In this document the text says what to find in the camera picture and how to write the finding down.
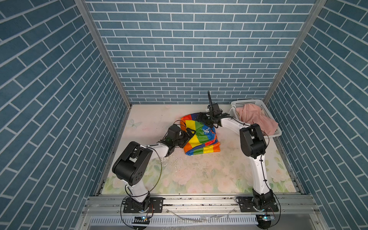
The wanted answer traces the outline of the white plastic laundry basket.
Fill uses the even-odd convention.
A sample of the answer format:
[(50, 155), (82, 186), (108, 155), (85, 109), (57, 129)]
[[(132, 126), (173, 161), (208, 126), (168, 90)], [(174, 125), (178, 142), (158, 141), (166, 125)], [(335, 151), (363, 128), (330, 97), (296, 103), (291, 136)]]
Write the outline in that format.
[(230, 114), (247, 124), (258, 124), (270, 138), (279, 137), (282, 131), (266, 105), (259, 99), (231, 102)]

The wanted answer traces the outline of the rainbow striped shorts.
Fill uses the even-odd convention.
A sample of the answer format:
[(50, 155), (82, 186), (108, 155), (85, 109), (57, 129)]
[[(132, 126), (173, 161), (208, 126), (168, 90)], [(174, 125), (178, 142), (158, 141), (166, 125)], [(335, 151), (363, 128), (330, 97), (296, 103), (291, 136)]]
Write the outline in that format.
[(201, 122), (200, 119), (203, 116), (206, 116), (206, 113), (193, 113), (180, 119), (182, 130), (189, 128), (195, 131), (195, 135), (183, 148), (188, 156), (220, 152), (220, 143), (215, 128)]

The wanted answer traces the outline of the pink shorts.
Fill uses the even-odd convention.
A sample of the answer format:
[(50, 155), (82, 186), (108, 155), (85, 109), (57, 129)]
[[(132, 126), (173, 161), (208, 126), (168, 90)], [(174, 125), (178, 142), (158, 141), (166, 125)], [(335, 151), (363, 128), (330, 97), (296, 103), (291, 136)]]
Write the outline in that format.
[(268, 118), (262, 109), (255, 104), (245, 104), (236, 108), (238, 118), (247, 124), (258, 124), (261, 130), (267, 135), (274, 135), (278, 129), (278, 123)]

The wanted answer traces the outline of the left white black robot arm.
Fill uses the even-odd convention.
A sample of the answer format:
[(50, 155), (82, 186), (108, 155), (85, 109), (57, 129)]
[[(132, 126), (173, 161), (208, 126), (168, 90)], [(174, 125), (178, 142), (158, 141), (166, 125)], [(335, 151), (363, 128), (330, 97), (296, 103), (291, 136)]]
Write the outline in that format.
[(148, 164), (170, 156), (176, 148), (184, 148), (195, 136), (196, 131), (185, 125), (173, 124), (164, 137), (154, 145), (143, 146), (130, 142), (112, 166), (112, 173), (125, 183), (128, 198), (136, 212), (147, 211), (151, 207), (150, 190), (143, 183), (143, 176)]

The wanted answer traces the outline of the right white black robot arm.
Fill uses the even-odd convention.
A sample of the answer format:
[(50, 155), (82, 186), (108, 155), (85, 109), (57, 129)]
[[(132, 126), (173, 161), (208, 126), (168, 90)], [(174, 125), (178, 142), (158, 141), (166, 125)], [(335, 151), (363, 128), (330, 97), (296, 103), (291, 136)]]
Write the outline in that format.
[(263, 132), (258, 124), (247, 124), (222, 112), (218, 104), (210, 104), (207, 112), (198, 113), (195, 118), (209, 127), (224, 127), (237, 133), (243, 154), (250, 159), (253, 172), (253, 205), (257, 211), (264, 211), (276, 204), (265, 167), (265, 154), (268, 147)]

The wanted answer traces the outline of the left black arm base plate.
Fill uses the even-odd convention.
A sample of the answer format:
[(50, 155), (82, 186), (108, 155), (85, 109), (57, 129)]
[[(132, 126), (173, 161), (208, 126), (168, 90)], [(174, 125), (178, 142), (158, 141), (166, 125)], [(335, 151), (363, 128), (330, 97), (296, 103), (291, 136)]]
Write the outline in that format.
[(162, 213), (163, 197), (150, 197), (140, 203), (131, 197), (127, 197), (123, 202), (123, 213)]

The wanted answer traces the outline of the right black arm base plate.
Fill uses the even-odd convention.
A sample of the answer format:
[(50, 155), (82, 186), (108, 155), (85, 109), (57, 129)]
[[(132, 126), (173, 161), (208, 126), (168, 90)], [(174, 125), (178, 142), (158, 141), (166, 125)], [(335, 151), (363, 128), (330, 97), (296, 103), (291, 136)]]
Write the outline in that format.
[(235, 201), (241, 212), (279, 211), (278, 202), (274, 197), (237, 196)]

